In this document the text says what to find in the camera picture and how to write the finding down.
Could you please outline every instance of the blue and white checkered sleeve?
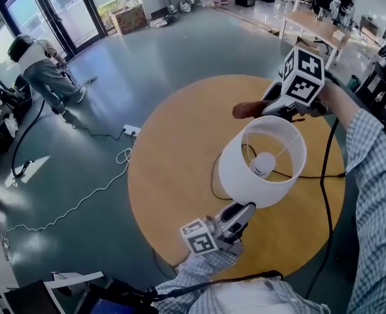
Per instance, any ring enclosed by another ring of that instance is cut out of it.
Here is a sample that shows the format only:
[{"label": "blue and white checkered sleeve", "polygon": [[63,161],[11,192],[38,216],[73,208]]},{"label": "blue and white checkered sleeve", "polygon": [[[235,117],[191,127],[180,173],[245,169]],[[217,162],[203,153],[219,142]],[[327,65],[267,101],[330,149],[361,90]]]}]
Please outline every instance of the blue and white checkered sleeve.
[{"label": "blue and white checkered sleeve", "polygon": [[360,253],[349,313],[386,313],[386,135],[364,110],[347,131],[348,165],[354,170]]},{"label": "blue and white checkered sleeve", "polygon": [[[167,294],[174,289],[206,283],[214,274],[229,268],[236,261],[237,257],[222,251],[214,251],[202,256],[190,255],[187,261],[180,265],[179,274],[176,278],[158,285],[156,290],[159,294]],[[199,290],[179,298],[156,302],[154,306],[161,314],[188,313],[203,291]]]}]

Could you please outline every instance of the grey pants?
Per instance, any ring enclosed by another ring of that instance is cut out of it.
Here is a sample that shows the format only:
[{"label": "grey pants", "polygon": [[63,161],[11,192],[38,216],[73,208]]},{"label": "grey pants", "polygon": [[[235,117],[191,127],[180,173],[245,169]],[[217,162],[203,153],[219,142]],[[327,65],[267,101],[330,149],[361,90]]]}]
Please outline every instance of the grey pants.
[{"label": "grey pants", "polygon": [[48,105],[59,113],[65,108],[59,98],[67,101],[81,94],[80,90],[72,85],[67,77],[62,76],[56,65],[48,59],[30,65],[24,71],[23,77]]}]

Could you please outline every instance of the wooden tabletop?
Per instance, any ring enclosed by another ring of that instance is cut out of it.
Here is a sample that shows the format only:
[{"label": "wooden tabletop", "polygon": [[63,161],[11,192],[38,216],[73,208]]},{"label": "wooden tabletop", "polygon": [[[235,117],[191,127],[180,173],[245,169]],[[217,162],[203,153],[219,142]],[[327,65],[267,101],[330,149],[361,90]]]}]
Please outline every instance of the wooden tabletop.
[{"label": "wooden tabletop", "polygon": [[[270,85],[264,78],[230,75],[201,80],[171,95],[151,114],[136,139],[128,186],[135,219],[147,241],[169,264],[181,263],[188,251],[179,228],[196,218],[215,216],[228,201],[211,193],[211,168],[225,145],[250,120],[232,118],[232,107],[255,101]],[[307,145],[302,175],[321,174],[330,127],[324,118],[295,123]],[[278,149],[273,141],[255,138],[257,152]],[[288,154],[276,170],[288,173]],[[327,174],[339,174],[343,160],[336,140]],[[285,180],[271,174],[274,181]],[[219,179],[215,190],[223,196]],[[342,210],[345,180],[325,180],[333,225]],[[328,222],[319,179],[298,179],[279,203],[259,209],[244,231],[244,253],[219,277],[240,277],[268,270],[288,275],[308,262],[328,239]]]},{"label": "wooden tabletop", "polygon": [[[318,21],[312,10],[302,9],[296,12],[290,12],[285,15],[285,18],[287,21],[293,22],[297,26],[313,33],[316,37],[322,39],[324,42],[335,48],[344,47],[350,38],[350,34],[348,32],[345,32],[343,29],[340,29],[332,24],[331,20],[324,19],[323,21]],[[345,36],[341,41],[333,38],[333,34],[337,30],[345,33]]]}]

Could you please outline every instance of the rectangular wooden desk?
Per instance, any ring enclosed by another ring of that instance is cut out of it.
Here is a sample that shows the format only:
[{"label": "rectangular wooden desk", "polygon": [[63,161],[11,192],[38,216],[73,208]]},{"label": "rectangular wooden desk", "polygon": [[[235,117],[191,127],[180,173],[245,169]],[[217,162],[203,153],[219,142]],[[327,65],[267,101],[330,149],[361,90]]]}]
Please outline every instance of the rectangular wooden desk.
[{"label": "rectangular wooden desk", "polygon": [[[295,24],[298,27],[302,28],[302,34],[304,35],[304,31],[308,31],[312,34],[314,34],[316,37],[318,37],[320,40],[328,44],[332,47],[332,53],[330,55],[330,58],[328,59],[325,68],[328,69],[334,60],[334,57],[337,54],[337,51],[339,49],[342,49],[347,44],[350,34],[346,33],[344,38],[339,41],[335,38],[333,38],[333,34],[340,30],[343,32],[342,29],[339,27],[334,26],[332,23],[330,23],[328,20],[318,21],[316,19],[316,15],[313,13],[312,10],[298,10],[297,12],[291,12],[286,14],[283,17],[282,26],[280,29],[280,39],[283,38],[283,35],[285,34],[285,28],[286,28],[286,22],[290,22]],[[343,50],[340,50],[340,53],[338,54],[337,61],[340,60],[341,56],[343,54]]]}]

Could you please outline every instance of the white lampshade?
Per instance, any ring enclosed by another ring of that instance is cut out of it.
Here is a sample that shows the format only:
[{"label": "white lampshade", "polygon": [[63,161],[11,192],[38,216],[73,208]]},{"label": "white lampshade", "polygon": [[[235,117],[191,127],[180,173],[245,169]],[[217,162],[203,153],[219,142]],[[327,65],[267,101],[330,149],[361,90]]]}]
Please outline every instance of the white lampshade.
[{"label": "white lampshade", "polygon": [[[291,179],[280,183],[264,179],[275,168],[275,157],[268,152],[259,154],[247,165],[241,145],[250,133],[269,135],[283,144],[292,160]],[[253,120],[225,147],[219,160],[219,179],[234,201],[241,204],[254,202],[257,208],[265,208],[283,199],[305,164],[305,141],[295,126],[277,116],[263,116]]]}]

